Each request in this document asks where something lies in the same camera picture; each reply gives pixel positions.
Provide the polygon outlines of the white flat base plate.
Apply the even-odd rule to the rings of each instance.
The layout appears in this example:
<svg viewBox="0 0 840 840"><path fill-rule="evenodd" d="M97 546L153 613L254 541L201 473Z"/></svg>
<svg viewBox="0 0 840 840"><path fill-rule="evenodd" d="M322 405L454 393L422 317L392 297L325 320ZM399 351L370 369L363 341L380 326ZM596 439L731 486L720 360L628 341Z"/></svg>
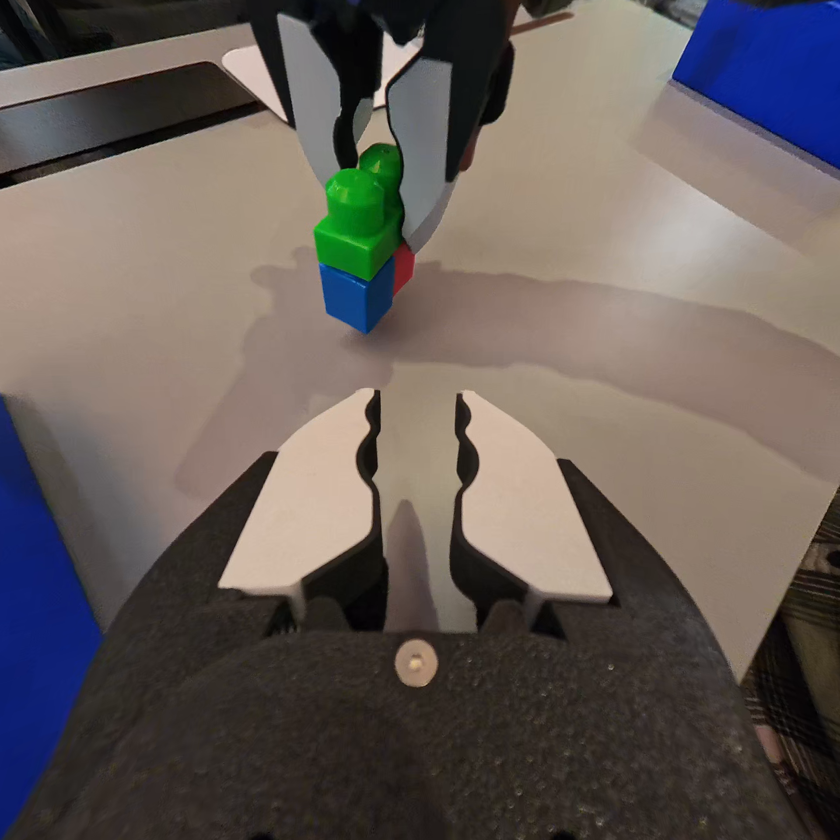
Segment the white flat base plate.
<svg viewBox="0 0 840 840"><path fill-rule="evenodd" d="M373 99L374 110L385 107L386 86L415 57L423 42L423 37L416 37L405 45L398 45L389 35L383 36L381 85ZM256 45L228 51L222 58L222 66L251 96L262 102L280 121L287 123L287 115Z"/></svg>

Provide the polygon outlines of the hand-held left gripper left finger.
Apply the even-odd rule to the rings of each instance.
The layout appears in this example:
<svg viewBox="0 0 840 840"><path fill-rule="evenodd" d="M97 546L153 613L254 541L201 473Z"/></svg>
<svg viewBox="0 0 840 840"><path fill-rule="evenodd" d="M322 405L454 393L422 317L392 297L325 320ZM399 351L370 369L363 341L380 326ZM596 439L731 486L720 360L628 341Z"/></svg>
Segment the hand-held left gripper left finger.
<svg viewBox="0 0 840 840"><path fill-rule="evenodd" d="M361 388L297 430L276 458L218 580L220 590L346 606L382 572L376 439L381 395Z"/></svg>

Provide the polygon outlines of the plaid clothing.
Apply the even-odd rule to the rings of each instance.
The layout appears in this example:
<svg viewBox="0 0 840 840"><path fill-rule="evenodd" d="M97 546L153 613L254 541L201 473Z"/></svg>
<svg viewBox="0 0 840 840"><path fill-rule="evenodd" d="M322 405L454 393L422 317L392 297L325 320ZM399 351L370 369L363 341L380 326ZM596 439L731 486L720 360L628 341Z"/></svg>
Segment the plaid clothing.
<svg viewBox="0 0 840 840"><path fill-rule="evenodd" d="M811 838L839 838L839 493L742 679L752 723Z"/></svg>

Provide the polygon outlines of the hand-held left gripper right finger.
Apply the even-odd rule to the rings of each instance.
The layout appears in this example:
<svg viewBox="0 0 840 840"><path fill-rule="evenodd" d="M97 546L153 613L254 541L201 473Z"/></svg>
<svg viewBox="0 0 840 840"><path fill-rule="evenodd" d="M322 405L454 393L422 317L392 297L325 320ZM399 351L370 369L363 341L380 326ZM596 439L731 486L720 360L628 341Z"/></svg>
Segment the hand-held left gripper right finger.
<svg viewBox="0 0 840 840"><path fill-rule="evenodd" d="M553 451L474 391L456 396L449 571L483 624L501 602L607 606L614 591Z"/></svg>

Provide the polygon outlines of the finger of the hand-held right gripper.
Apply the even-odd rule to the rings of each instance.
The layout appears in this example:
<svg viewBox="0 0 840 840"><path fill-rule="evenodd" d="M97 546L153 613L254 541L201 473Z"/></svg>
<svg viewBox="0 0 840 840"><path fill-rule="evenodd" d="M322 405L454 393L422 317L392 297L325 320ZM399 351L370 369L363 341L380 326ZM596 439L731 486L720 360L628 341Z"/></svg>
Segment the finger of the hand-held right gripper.
<svg viewBox="0 0 840 840"><path fill-rule="evenodd" d="M325 186L358 163L357 143L375 98L375 23L361 14L309 21L276 16L299 143Z"/></svg>
<svg viewBox="0 0 840 840"><path fill-rule="evenodd" d="M402 157L402 237L415 255L440 225L457 182L446 174L451 72L446 61L413 59L385 93Z"/></svg>

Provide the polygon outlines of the blue mega block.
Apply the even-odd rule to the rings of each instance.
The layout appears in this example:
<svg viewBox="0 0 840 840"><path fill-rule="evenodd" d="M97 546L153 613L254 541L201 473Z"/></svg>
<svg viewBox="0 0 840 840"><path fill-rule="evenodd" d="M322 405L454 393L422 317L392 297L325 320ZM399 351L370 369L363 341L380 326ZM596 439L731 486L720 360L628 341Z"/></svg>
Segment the blue mega block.
<svg viewBox="0 0 840 840"><path fill-rule="evenodd" d="M388 259L371 280L341 269L318 265L328 315L369 334L390 311L395 284L395 259Z"/></svg>

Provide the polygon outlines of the green mega block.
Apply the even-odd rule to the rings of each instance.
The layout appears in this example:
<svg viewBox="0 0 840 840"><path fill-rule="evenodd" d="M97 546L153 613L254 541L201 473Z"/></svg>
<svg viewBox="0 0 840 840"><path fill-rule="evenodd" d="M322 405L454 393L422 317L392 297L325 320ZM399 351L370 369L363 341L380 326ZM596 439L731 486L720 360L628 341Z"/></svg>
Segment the green mega block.
<svg viewBox="0 0 840 840"><path fill-rule="evenodd" d="M327 213L313 229L318 261L371 280L403 241L399 187L403 159L393 143L374 143L355 168L325 185Z"/></svg>

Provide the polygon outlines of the blue plastic bin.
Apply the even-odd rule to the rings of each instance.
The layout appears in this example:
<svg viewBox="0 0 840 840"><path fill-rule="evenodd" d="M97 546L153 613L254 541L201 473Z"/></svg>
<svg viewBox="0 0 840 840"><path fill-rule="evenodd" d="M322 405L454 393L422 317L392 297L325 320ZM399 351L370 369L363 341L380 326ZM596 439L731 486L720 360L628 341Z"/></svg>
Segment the blue plastic bin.
<svg viewBox="0 0 840 840"><path fill-rule="evenodd" d="M670 82L838 178L838 1L709 1Z"/></svg>
<svg viewBox="0 0 840 840"><path fill-rule="evenodd" d="M1 835L46 770L102 640L1 401Z"/></svg>

